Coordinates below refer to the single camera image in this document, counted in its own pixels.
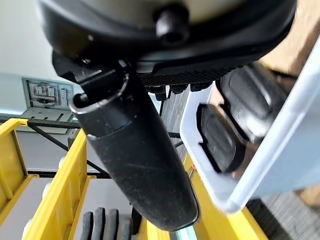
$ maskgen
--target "white wall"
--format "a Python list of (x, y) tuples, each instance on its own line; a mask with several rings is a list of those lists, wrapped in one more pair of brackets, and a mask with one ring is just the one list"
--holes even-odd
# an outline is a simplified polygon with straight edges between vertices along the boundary
[(0, 73), (0, 113), (21, 115), (25, 110), (27, 103), (21, 76)]
[(37, 18), (36, 1), (0, 1), (0, 73), (66, 81), (51, 65), (52, 48)]
[[(71, 83), (57, 76), (52, 48), (36, 15), (37, 0), (0, 0), (0, 113), (27, 109), (21, 77)], [(73, 92), (82, 89), (73, 85)]]

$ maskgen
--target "black cable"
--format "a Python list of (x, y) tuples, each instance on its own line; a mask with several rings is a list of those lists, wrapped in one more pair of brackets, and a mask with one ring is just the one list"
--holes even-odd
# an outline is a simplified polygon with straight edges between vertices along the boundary
[(159, 110), (159, 115), (160, 115), (160, 117), (161, 117), (162, 111), (163, 111), (163, 109), (164, 109), (164, 102), (165, 102), (165, 101), (161, 101), (160, 110)]
[(179, 147), (180, 145), (182, 145), (182, 144), (184, 144), (182, 141), (180, 141), (180, 142), (178, 142), (178, 143), (176, 143), (175, 145), (174, 145), (174, 147), (176, 148), (176, 147)]
[(95, 165), (92, 161), (87, 160), (86, 164), (88, 164), (90, 167), (94, 168), (95, 170), (99, 171), (103, 175), (109, 175), (105, 170), (103, 170), (101, 167)]

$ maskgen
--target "gray floor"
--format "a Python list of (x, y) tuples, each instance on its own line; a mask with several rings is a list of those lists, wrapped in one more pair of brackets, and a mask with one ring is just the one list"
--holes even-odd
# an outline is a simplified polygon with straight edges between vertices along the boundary
[[(168, 131), (179, 131), (187, 97), (188, 91), (184, 91), (164, 102), (162, 120)], [(177, 150), (183, 160), (186, 148), (179, 146)], [(305, 205), (294, 192), (265, 195), (248, 208), (270, 240), (320, 239), (320, 208)]]

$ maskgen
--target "black plastic housing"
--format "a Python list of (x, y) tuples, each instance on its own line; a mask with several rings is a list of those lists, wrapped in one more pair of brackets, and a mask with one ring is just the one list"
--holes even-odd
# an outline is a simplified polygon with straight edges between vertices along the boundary
[(80, 0), (39, 3), (41, 23), (54, 51), (74, 61), (99, 65), (125, 59), (143, 85), (178, 86), (210, 85), (267, 54), (287, 36), (297, 0), (243, 1), (221, 16), (191, 24), (188, 39), (174, 47), (162, 44), (156, 22), (147, 28), (125, 25)]
[(224, 110), (253, 144), (262, 142), (287, 98), (275, 75), (259, 63), (231, 71), (218, 89)]
[(218, 173), (231, 173), (240, 167), (246, 152), (246, 141), (237, 132), (228, 116), (212, 104), (200, 104), (197, 127), (200, 143), (212, 167)]

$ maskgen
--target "metal rod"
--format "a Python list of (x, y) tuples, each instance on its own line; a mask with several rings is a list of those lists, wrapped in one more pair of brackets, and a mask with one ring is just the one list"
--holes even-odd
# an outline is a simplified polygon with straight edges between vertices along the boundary
[(52, 137), (51, 135), (49, 135), (48, 133), (46, 133), (45, 131), (41, 130), (40, 128), (38, 128), (37, 126), (35, 126), (33, 123), (27, 122), (28, 123), (28, 127), (35, 130), (38, 134), (40, 134), (41, 136), (45, 137), (46, 139), (48, 139), (49, 141), (53, 142), (54, 144), (56, 144), (57, 146), (59, 146), (60, 148), (62, 148), (63, 150), (68, 151), (69, 148), (68, 146), (64, 145), (62, 142), (58, 141), (57, 139), (55, 139), (54, 137)]
[(103, 170), (101, 167), (95, 165), (92, 161), (87, 160), (86, 164), (88, 164), (90, 167), (94, 168), (95, 170), (99, 171), (102, 174), (109, 175), (105, 170)]
[(180, 142), (178, 142), (178, 143), (176, 143), (175, 145), (174, 145), (174, 147), (176, 148), (176, 147), (179, 147), (180, 145), (182, 145), (182, 144), (184, 144), (182, 141), (180, 141)]
[[(54, 178), (56, 171), (28, 171), (29, 175), (39, 175), (40, 178)], [(88, 176), (96, 176), (97, 179), (111, 179), (109, 174), (102, 174), (100, 172), (87, 172)]]
[(12, 117), (12, 116), (0, 116), (0, 123), (4, 123), (5, 121), (11, 118), (19, 118), (19, 119), (27, 119), (28, 123), (34, 124), (38, 127), (51, 127), (58, 129), (79, 129), (80, 124), (78, 122), (65, 122), (65, 121), (53, 121), (53, 120), (44, 120), (44, 119), (35, 119), (35, 118), (27, 118), (27, 117)]
[(181, 136), (180, 136), (180, 133), (177, 133), (177, 132), (168, 132), (170, 138), (174, 138), (174, 139), (180, 139)]

